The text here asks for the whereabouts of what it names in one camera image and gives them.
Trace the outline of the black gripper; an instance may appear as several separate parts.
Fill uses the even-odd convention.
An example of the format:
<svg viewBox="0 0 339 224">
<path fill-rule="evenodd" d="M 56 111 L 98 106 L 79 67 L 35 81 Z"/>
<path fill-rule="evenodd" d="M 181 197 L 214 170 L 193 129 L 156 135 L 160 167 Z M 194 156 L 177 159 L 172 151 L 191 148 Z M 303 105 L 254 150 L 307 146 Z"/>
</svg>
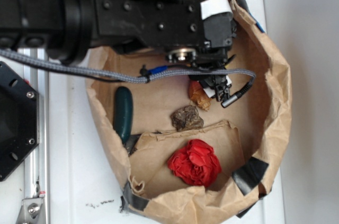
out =
<svg viewBox="0 0 339 224">
<path fill-rule="evenodd" d="M 226 63 L 233 44 L 228 0 L 93 0 L 92 47 L 117 53 L 146 48 L 166 52 L 170 62 Z"/>
</svg>

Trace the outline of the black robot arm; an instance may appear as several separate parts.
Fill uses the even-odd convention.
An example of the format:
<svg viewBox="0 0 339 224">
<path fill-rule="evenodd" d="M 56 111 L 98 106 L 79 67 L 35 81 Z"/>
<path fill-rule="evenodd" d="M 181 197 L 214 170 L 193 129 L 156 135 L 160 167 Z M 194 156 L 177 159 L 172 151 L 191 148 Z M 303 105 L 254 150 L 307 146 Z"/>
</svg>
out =
<svg viewBox="0 0 339 224">
<path fill-rule="evenodd" d="M 228 0 L 1 0 L 1 47 L 44 48 L 66 65 L 100 46 L 225 62 L 235 30 Z"/>
</svg>

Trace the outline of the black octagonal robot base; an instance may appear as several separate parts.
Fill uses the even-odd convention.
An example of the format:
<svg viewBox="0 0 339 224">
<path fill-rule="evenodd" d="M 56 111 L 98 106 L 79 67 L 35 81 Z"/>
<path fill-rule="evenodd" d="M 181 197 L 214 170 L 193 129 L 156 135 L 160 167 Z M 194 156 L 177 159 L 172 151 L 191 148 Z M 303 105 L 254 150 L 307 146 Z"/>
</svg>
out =
<svg viewBox="0 0 339 224">
<path fill-rule="evenodd" d="M 1 181 L 38 145 L 38 93 L 1 62 Z"/>
</svg>

